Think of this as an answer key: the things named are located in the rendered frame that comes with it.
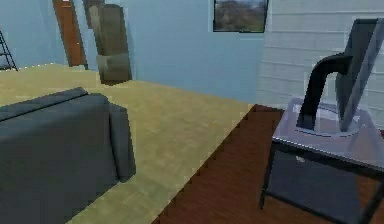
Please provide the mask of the framed landscape picture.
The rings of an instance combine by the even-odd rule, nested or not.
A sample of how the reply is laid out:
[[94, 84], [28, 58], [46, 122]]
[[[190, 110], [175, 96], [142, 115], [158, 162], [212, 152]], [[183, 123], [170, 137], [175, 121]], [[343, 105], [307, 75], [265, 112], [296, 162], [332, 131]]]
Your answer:
[[269, 0], [214, 0], [213, 31], [264, 33]]

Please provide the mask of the dark grey sofa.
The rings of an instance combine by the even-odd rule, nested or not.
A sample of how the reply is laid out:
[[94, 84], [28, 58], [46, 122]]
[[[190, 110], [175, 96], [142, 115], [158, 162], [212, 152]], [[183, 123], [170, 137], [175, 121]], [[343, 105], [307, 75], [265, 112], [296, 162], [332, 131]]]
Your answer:
[[100, 93], [0, 107], [0, 224], [65, 224], [135, 174], [127, 109]]

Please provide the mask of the black glass-top television stand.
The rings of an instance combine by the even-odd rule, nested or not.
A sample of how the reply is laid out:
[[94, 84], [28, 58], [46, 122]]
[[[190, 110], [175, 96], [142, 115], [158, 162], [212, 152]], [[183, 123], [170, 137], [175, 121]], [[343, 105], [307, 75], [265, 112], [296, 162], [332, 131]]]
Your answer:
[[384, 138], [362, 109], [342, 132], [327, 103], [314, 130], [298, 128], [302, 103], [292, 99], [274, 131], [259, 205], [271, 197], [333, 224], [369, 224], [384, 199]]

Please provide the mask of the brown wooden room door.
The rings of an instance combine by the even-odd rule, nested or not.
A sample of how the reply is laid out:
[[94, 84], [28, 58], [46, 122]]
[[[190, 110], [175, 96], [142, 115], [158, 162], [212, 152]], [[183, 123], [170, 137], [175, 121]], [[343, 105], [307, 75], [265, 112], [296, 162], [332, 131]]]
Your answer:
[[52, 0], [68, 65], [88, 68], [73, 0]]

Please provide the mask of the black television set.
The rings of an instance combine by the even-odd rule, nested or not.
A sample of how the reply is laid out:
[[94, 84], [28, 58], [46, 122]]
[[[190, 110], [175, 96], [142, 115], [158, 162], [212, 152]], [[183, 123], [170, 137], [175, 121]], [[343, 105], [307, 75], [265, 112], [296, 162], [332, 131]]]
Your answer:
[[345, 50], [321, 59], [312, 69], [297, 127], [313, 130], [327, 76], [337, 73], [339, 128], [346, 132], [384, 42], [384, 18], [355, 19]]

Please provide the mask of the black metal shelf rack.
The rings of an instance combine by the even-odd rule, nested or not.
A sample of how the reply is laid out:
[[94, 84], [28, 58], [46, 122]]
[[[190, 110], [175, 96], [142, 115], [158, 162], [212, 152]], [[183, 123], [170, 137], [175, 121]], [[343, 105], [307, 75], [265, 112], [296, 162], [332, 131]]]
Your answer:
[[0, 63], [0, 70], [18, 70], [12, 54], [8, 48], [3, 32], [0, 30], [0, 58], [3, 57], [6, 63]]

